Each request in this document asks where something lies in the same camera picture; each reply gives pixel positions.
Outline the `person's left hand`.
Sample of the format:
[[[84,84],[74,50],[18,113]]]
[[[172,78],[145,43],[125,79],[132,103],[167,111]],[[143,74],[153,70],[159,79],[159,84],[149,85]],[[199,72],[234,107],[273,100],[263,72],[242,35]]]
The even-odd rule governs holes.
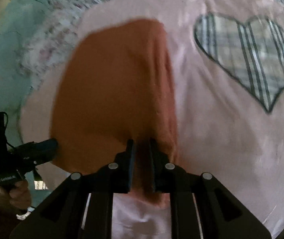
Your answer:
[[[28,181],[15,183],[15,187],[6,192],[0,187],[0,209],[6,212],[19,213],[32,205],[32,198],[28,188]]]

